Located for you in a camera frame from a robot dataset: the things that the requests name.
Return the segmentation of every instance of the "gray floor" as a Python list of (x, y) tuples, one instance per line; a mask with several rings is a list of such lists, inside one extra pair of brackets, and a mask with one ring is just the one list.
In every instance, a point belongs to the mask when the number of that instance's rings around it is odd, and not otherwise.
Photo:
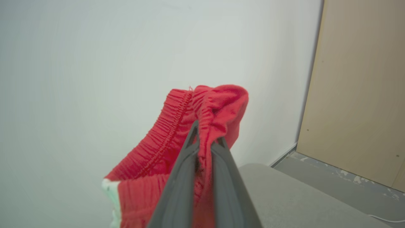
[[(366, 214), (388, 220), (405, 219), (405, 193), (356, 176), (334, 166), (292, 152), (275, 167)], [(405, 228), (404, 223), (388, 223)]]

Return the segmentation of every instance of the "baseboard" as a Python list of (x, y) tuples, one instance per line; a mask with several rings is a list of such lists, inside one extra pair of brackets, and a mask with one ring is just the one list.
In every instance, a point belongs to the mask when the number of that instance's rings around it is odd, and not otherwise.
[(281, 161), (286, 155), (288, 155), (288, 153), (290, 153), (291, 151), (293, 151), (295, 149), (295, 147), (297, 146), (297, 142), (291, 144), (291, 146), (289, 146), (287, 149), (285, 149), (283, 152), (281, 152), (279, 154), (279, 156), (277, 157), (276, 160), (273, 161), (269, 161), (266, 165), (273, 167), (275, 165), (278, 164), (279, 161)]

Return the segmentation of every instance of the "white trim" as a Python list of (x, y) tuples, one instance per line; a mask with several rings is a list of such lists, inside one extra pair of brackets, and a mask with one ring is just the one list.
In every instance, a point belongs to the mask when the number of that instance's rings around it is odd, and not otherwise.
[(297, 146), (298, 142), (295, 142), (293, 144), (291, 144), (291, 146), (289, 146), (287, 149), (285, 149), (283, 152), (281, 152), (279, 154), (279, 156), (275, 159), (275, 160), (271, 160), (269, 162), (267, 162), (267, 166), (272, 166), (274, 165), (274, 163), (276, 163), (278, 160), (280, 160), (284, 155), (286, 155), (286, 153), (290, 152), (292, 149), (294, 149), (295, 146)]
[(118, 192), (118, 184), (120, 181), (110, 181), (109, 179), (103, 179), (101, 183), (101, 187), (103, 188), (104, 192), (113, 202), (113, 221), (111, 222), (110, 228), (119, 228), (121, 226), (121, 205), (119, 202), (119, 192)]

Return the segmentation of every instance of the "gray cushion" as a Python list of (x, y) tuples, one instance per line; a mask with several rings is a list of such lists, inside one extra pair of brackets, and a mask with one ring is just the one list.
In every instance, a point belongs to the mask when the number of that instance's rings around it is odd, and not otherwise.
[(389, 228), (284, 173), (261, 164), (239, 169), (263, 227)]

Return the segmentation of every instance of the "wooden door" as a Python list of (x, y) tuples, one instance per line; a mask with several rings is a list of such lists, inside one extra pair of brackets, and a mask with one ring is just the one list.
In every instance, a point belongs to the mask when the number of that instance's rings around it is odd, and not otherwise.
[(297, 151), (405, 191), (405, 1), (325, 1)]

